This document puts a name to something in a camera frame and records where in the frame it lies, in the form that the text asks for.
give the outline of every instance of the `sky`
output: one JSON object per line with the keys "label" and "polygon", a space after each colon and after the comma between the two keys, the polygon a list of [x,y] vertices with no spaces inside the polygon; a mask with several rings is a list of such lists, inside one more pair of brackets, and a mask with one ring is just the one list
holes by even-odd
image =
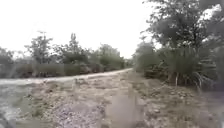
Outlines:
{"label": "sky", "polygon": [[66,44],[75,33],[85,48],[105,43],[129,58],[149,13],[141,0],[0,0],[0,46],[25,50],[37,31]]}

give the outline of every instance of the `rock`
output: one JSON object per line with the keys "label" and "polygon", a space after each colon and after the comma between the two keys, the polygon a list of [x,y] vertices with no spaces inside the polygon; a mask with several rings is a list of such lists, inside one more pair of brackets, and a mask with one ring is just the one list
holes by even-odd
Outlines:
{"label": "rock", "polygon": [[159,109],[155,109],[154,112],[155,113],[160,113],[160,110]]}

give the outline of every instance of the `dry grass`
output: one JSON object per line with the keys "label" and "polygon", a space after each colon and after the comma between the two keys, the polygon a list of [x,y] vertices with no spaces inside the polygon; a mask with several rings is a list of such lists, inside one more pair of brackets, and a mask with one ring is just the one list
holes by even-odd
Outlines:
{"label": "dry grass", "polygon": [[220,122],[208,111],[206,103],[197,92],[185,87],[164,85],[158,80],[146,80],[135,74],[133,88],[149,100],[148,106],[157,104],[157,112],[146,110],[147,120],[168,120],[164,128],[219,128]]}

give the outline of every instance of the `tall grass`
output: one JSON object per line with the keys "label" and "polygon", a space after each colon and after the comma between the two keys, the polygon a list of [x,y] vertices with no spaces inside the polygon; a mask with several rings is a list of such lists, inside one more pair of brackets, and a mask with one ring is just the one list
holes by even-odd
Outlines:
{"label": "tall grass", "polygon": [[163,47],[155,50],[153,46],[146,48],[140,45],[135,63],[137,70],[148,73],[147,76],[155,75],[153,78],[159,79],[165,76],[166,81],[175,85],[202,88],[202,85],[212,85],[216,79],[216,65],[209,56],[204,56],[209,51],[201,51],[191,47]]}

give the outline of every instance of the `tree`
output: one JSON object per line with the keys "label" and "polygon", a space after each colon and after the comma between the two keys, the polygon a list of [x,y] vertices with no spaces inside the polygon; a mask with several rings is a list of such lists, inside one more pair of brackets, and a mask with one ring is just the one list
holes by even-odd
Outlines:
{"label": "tree", "polygon": [[13,52],[0,47],[0,77],[7,77],[13,65]]}
{"label": "tree", "polygon": [[97,50],[100,63],[104,69],[115,70],[124,67],[124,59],[120,56],[120,52],[108,44],[102,44]]}
{"label": "tree", "polygon": [[191,45],[200,47],[208,34],[206,24],[201,20],[203,10],[195,0],[150,0],[157,3],[157,13],[151,15],[146,31],[163,46],[181,47]]}
{"label": "tree", "polygon": [[53,40],[52,38],[46,38],[45,35],[33,38],[31,45],[26,46],[30,52],[32,58],[38,63],[43,64],[49,62],[49,43]]}

